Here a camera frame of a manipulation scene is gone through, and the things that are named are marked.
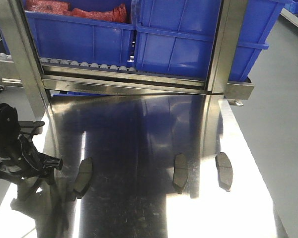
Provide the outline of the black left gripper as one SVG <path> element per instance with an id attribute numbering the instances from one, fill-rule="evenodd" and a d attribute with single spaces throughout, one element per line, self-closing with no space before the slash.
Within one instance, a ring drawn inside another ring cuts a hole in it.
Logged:
<path id="1" fill-rule="evenodd" d="M 42 181 L 55 183 L 54 169 L 61 170 L 63 160 L 37 152 L 32 138 L 43 131 L 44 121 L 19 121 L 16 108 L 0 104 L 0 179 L 30 179 L 27 198 Z"/>

